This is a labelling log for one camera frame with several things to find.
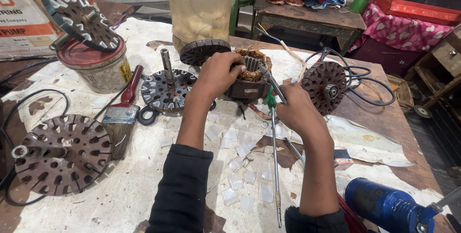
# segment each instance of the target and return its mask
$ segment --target pink cloth with heart pattern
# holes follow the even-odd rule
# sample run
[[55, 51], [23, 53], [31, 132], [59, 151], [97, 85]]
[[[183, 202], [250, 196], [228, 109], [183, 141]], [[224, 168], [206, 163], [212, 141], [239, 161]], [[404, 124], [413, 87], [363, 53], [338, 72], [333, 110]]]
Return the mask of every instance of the pink cloth with heart pattern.
[[366, 7], [362, 18], [367, 28], [348, 52], [363, 45], [368, 36], [396, 49], [428, 51], [453, 29], [450, 26], [386, 15], [373, 1]]

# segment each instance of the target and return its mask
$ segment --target yellow label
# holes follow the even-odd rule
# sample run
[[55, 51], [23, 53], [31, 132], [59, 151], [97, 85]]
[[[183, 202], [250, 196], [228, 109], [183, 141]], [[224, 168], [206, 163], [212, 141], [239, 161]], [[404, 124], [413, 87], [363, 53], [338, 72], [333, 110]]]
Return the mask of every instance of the yellow label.
[[124, 59], [123, 63], [118, 66], [118, 70], [120, 71], [120, 74], [122, 74], [122, 79], [125, 83], [130, 81], [131, 69], [130, 69], [130, 64], [128, 63], [128, 60]]

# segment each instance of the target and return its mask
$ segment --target blue machine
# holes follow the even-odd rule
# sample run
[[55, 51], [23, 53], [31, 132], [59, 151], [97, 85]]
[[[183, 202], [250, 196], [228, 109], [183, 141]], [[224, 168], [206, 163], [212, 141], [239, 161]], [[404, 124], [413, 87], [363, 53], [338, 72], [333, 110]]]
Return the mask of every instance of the blue machine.
[[433, 217], [460, 195], [461, 187], [437, 203], [424, 207], [404, 191], [366, 178], [355, 178], [346, 188], [345, 200], [356, 214], [390, 233], [433, 233]]

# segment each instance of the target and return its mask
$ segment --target black jacket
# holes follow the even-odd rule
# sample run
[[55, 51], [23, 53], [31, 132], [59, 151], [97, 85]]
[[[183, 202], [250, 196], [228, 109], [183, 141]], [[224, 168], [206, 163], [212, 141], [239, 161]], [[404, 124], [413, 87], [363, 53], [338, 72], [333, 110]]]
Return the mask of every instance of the black jacket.
[[[212, 159], [213, 153], [209, 151], [171, 146], [146, 233], [203, 232], [206, 182]], [[349, 233], [342, 210], [314, 218], [300, 214], [294, 206], [285, 211], [285, 229], [287, 233]]]

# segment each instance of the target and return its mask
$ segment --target paint brush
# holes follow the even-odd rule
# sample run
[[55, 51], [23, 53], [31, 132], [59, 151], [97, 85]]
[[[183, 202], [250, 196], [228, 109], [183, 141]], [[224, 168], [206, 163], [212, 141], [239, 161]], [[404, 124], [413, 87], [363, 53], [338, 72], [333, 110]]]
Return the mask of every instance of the paint brush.
[[120, 97], [121, 103], [112, 104], [107, 107], [102, 124], [112, 138], [114, 147], [112, 148], [111, 160], [120, 160], [125, 157], [126, 151], [131, 143], [133, 126], [139, 112], [139, 106], [131, 104], [135, 100], [136, 87], [141, 77], [142, 65], [137, 65], [130, 84]]

